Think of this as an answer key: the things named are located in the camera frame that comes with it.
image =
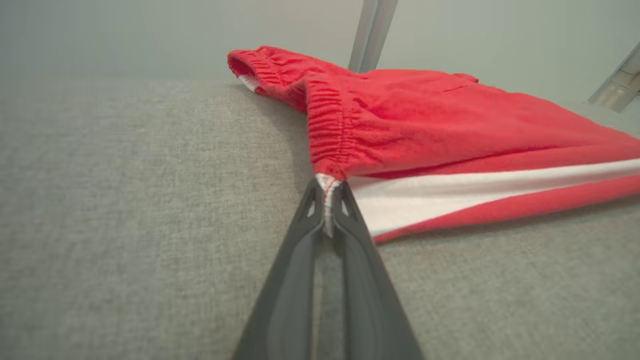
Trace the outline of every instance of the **red and white clothing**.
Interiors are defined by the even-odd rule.
[[[319,181],[331,192],[349,180],[376,241],[640,192],[640,140],[466,74],[357,74],[276,47],[232,51],[228,64],[308,114]]]

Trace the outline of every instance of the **gray wall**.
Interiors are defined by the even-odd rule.
[[[348,65],[362,0],[0,0],[0,73],[228,77],[275,45]]]
[[[378,68],[586,101],[640,42],[639,0],[400,0]]]

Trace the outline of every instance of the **red garment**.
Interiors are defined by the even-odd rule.
[[[411,219],[372,230],[377,240],[640,192],[640,140],[552,102],[479,84],[466,74],[356,74],[275,47],[232,51],[228,64],[258,94],[308,113],[316,173],[336,181],[369,178],[355,179],[352,188],[370,230],[372,221],[389,222],[384,212],[418,206],[418,211],[398,215]],[[450,198],[441,196],[446,190],[425,195],[430,189],[450,188],[449,181],[456,184]],[[358,183],[371,209],[362,209]],[[461,198],[460,193],[473,188],[480,190]],[[425,209],[416,222],[414,214],[422,213],[419,198],[426,206],[429,199],[442,201],[443,210]],[[461,207],[449,209],[451,201]]]

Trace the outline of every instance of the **gray textured cloth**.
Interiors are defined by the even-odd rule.
[[[0,358],[229,358],[312,176],[304,115],[206,83],[0,92]],[[380,252],[430,359],[637,359],[639,231],[629,197]],[[340,359],[318,268],[316,359]]]

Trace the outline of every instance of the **gray fabric surface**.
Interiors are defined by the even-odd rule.
[[[229,358],[312,175],[304,115],[239,85],[0,92],[0,358]],[[636,196],[380,252],[430,359],[637,359],[639,224]]]

